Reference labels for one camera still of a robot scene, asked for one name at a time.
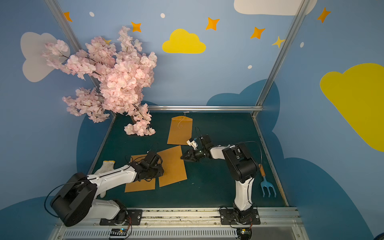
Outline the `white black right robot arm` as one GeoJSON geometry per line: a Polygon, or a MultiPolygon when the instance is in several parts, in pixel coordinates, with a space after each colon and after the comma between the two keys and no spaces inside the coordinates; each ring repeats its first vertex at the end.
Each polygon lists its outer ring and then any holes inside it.
{"type": "Polygon", "coordinates": [[[190,149],[181,159],[187,162],[199,162],[203,158],[224,160],[236,184],[234,218],[238,222],[250,219],[253,213],[252,188],[259,166],[246,143],[215,146],[209,135],[201,136],[200,144],[197,144],[196,140],[192,138],[187,141],[190,149]]]}

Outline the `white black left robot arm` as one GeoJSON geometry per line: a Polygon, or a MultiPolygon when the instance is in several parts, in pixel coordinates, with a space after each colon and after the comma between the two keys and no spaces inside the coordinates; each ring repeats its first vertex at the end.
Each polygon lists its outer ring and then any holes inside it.
{"type": "Polygon", "coordinates": [[[86,220],[100,220],[102,225],[131,225],[127,208],[119,201],[99,200],[97,197],[115,187],[140,181],[150,181],[164,174],[163,159],[150,151],[140,161],[121,168],[93,175],[74,174],[50,202],[54,216],[66,227],[86,220]]]}

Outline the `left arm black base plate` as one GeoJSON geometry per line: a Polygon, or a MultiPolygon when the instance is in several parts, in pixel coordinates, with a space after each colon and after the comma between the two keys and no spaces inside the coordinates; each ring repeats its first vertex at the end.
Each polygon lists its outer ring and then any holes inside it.
{"type": "Polygon", "coordinates": [[[142,214],[143,211],[138,209],[120,210],[111,220],[101,219],[100,226],[138,226],[141,223],[142,214]]]}

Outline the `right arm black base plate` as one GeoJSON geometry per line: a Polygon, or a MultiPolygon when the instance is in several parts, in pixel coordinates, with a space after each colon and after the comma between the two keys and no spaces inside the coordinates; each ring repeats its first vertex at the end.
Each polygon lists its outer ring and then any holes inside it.
{"type": "Polygon", "coordinates": [[[260,215],[258,210],[250,208],[245,211],[229,209],[227,207],[219,208],[219,214],[222,225],[260,225],[260,215]]]}

